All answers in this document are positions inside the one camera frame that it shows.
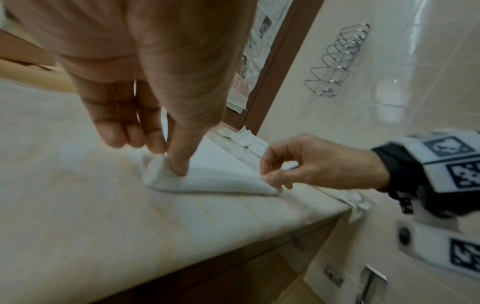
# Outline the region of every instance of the metal bracket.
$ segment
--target metal bracket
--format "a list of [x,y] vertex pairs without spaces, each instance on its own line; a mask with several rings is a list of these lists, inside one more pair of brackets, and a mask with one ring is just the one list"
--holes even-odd
[[365,265],[364,271],[368,271],[368,279],[366,281],[366,284],[365,284],[365,287],[364,287],[362,293],[359,293],[356,296],[356,300],[355,300],[356,304],[369,304],[370,303],[370,301],[372,299],[372,293],[374,292],[374,291],[371,292],[371,288],[372,288],[373,282],[376,278],[379,278],[385,284],[388,284],[388,282],[389,282],[389,280],[387,279],[387,277],[385,275],[383,275],[378,270],[374,269],[373,267],[371,267],[368,264]]

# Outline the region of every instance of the marble countertop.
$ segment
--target marble countertop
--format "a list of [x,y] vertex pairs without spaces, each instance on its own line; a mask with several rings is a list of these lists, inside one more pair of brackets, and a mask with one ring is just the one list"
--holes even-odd
[[280,197],[149,189],[138,151],[101,143],[77,96],[0,82],[0,102],[2,303],[91,302],[348,210],[304,185]]

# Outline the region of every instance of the wire rack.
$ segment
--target wire rack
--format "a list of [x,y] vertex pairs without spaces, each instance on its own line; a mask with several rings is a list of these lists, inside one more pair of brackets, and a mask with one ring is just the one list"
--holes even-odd
[[305,85],[320,96],[338,95],[370,29],[371,26],[367,23],[342,28],[335,42],[327,46],[326,53],[321,56],[325,66],[311,68],[310,72],[315,79],[305,80]]

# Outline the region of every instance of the wall socket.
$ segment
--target wall socket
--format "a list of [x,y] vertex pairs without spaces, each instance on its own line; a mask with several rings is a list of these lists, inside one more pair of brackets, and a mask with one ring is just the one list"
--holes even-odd
[[329,278],[330,281],[332,281],[338,288],[342,286],[344,283],[344,278],[336,271],[333,269],[331,266],[325,267],[325,270],[323,273]]

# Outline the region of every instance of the hand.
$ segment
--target hand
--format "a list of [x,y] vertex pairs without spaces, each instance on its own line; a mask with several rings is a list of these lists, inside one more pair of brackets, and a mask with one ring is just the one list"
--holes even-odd
[[[257,6],[256,0],[4,3],[70,74],[108,145],[168,151],[179,175],[223,118]],[[161,107],[169,113],[167,142]]]
[[[285,161],[299,167],[281,170]],[[263,179],[274,187],[293,183],[333,189],[384,189],[390,174],[382,160],[370,150],[342,146],[304,134],[268,147],[260,163]]]

